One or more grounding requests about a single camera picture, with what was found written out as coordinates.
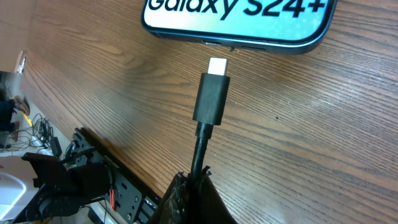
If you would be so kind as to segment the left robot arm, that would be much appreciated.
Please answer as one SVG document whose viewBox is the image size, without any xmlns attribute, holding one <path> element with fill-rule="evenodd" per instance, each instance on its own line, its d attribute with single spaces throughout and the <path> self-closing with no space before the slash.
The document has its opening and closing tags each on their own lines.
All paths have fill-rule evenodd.
<svg viewBox="0 0 398 224">
<path fill-rule="evenodd" d="M 114 183 L 113 171 L 103 162 L 67 169 L 52 156 L 29 152 L 22 160 L 37 174 L 32 183 L 39 190 L 14 223 L 74 215 L 80 207 L 105 196 Z"/>
</svg>

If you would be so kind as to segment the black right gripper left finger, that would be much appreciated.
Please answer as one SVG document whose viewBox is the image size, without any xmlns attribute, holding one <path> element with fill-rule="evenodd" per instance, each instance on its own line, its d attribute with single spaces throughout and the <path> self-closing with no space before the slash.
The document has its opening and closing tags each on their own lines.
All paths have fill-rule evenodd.
<svg viewBox="0 0 398 224">
<path fill-rule="evenodd" d="M 166 193 L 147 224 L 184 224 L 187 222 L 190 181 L 183 172 L 172 179 Z"/>
</svg>

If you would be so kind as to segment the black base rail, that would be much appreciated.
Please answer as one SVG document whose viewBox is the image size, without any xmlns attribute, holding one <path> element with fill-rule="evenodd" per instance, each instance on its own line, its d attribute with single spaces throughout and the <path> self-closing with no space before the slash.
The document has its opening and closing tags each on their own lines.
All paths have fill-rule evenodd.
<svg viewBox="0 0 398 224">
<path fill-rule="evenodd" d="M 102 162 L 108 165 L 115 191 L 115 210 L 128 223 L 147 223 L 160 203 L 160 197 L 136 174 L 112 155 L 99 137 L 85 128 L 76 128 L 73 134 L 75 153 L 89 150 L 88 154 L 74 159 L 76 166 Z"/>
</svg>

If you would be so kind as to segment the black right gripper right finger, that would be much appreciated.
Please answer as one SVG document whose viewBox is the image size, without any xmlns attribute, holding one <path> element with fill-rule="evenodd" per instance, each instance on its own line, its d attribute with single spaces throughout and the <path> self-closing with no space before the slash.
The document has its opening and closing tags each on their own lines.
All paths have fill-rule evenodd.
<svg viewBox="0 0 398 224">
<path fill-rule="evenodd" d="M 206 166 L 201 172 L 201 177 L 191 188 L 191 223 L 237 224 L 212 183 L 210 175 L 210 167 Z"/>
</svg>

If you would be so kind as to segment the blue Galaxy smartphone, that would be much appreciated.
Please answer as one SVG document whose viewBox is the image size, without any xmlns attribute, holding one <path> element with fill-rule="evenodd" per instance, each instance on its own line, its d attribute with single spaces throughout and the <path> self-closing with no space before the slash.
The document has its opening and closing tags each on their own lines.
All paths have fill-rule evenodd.
<svg viewBox="0 0 398 224">
<path fill-rule="evenodd" d="M 146 0 L 141 24 L 161 39 L 299 55 L 325 36 L 336 0 Z"/>
</svg>

